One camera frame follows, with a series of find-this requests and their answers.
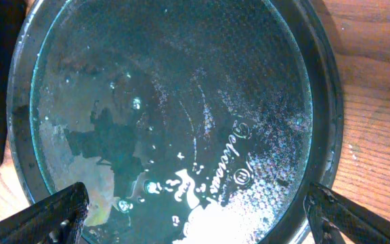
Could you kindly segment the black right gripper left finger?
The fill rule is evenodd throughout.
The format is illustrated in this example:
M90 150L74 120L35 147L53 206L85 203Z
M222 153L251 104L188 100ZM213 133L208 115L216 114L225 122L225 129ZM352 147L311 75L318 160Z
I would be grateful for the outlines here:
M85 185L76 182L0 221L0 243L79 243L88 205Z

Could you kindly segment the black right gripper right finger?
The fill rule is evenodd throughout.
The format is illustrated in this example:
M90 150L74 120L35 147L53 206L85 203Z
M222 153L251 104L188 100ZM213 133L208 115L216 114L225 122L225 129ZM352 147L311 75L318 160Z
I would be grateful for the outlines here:
M315 243L390 244L390 221L325 186L312 182L304 198L304 210Z

